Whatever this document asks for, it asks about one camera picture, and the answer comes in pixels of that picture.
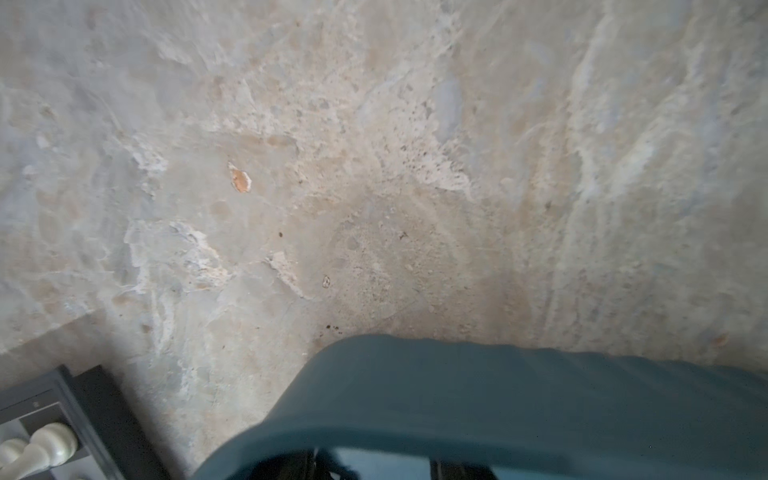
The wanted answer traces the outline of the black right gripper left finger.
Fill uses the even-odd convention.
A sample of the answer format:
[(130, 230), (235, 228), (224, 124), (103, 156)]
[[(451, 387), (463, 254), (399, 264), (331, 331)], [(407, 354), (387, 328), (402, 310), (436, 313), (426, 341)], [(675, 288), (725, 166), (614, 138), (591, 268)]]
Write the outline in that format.
[(251, 471), (249, 480), (311, 480), (317, 464), (312, 451), (301, 451), (264, 460)]

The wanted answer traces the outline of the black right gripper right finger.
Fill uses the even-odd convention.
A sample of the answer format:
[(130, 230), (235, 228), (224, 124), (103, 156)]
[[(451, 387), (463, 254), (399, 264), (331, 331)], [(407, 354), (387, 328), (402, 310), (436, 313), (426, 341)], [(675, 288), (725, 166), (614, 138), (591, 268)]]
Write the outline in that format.
[(431, 480), (498, 480), (487, 466), (430, 461)]

